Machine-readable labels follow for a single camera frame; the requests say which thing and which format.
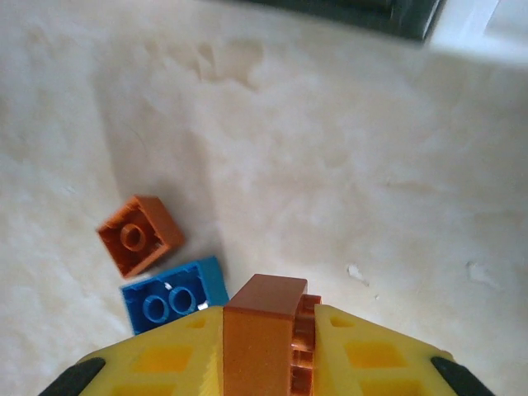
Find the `orange lego brick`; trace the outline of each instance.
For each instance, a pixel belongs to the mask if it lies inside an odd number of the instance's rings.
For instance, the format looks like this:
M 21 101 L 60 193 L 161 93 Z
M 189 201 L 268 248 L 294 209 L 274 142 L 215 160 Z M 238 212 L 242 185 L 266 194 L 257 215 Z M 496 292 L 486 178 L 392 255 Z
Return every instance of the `orange lego brick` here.
M 310 396 L 314 305 L 304 279 L 255 275 L 224 307 L 224 396 Z
M 182 231 L 156 196 L 132 196 L 99 229 L 124 278 L 136 276 L 185 243 Z

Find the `black plastic piece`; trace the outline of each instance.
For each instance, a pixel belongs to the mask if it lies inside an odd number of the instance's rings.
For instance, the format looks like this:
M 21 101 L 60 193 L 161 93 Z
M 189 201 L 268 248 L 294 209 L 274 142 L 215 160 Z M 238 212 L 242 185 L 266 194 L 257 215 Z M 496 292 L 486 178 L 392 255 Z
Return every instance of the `black plastic piece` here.
M 105 360 L 101 357 L 72 365 L 39 396 L 79 396 L 104 365 Z
M 458 396 L 494 396 L 492 391 L 464 366 L 439 356 L 431 358 L 431 363 Z
M 445 0 L 241 0 L 424 41 Z

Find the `square hole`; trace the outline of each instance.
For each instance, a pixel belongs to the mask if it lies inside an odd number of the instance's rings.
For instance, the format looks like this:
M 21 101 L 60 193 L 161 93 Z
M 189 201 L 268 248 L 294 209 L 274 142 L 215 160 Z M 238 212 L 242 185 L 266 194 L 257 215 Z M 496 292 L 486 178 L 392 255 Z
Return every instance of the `square hole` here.
M 172 396 L 175 388 L 170 384 L 121 385 L 114 388 L 111 396 Z
M 352 328 L 352 327 L 354 327 L 354 323 L 351 322 L 350 320 L 339 318 L 337 316 L 332 316 L 330 318 L 330 323 L 335 328 Z
M 426 396 L 421 384 L 412 379 L 371 379 L 360 382 L 363 396 Z
M 357 369 L 406 366 L 403 356 L 388 342 L 349 342 L 345 350 L 350 364 Z
M 134 363 L 133 371 L 140 373 L 182 372 L 191 359 L 190 346 L 158 346 L 144 351 Z
M 205 326 L 205 318 L 195 319 L 189 324 L 187 324 L 188 328 L 203 328 L 204 326 Z

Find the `white speck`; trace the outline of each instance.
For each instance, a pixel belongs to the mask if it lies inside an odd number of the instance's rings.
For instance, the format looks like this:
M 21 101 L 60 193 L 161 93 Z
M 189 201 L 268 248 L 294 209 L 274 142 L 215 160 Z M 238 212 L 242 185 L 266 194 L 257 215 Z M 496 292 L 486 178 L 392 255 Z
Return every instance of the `white speck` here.
M 63 192 L 65 195 L 67 196 L 72 196 L 74 194 L 77 194 L 77 192 L 75 191 L 75 189 L 71 186 L 66 186 L 66 187 L 63 187 Z
M 365 279 L 363 274 L 361 274 L 361 271 L 356 264 L 349 264 L 346 267 L 346 271 L 348 272 L 349 277 L 356 279 L 367 287 L 370 285 L 369 281 Z
M 499 284 L 489 275 L 488 270 L 477 262 L 467 262 L 465 265 L 468 271 L 468 278 L 475 283 L 482 283 L 492 289 L 499 290 Z

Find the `floor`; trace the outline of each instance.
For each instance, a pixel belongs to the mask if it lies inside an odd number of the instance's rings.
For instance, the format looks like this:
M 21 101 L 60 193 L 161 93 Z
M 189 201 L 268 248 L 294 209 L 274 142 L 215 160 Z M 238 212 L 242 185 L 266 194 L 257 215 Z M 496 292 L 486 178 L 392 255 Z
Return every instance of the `floor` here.
M 306 278 L 526 394 L 528 70 L 226 2 L 6 0 L 0 34 L 4 394 L 131 336 L 95 228 L 134 193 L 189 238 L 161 269 Z

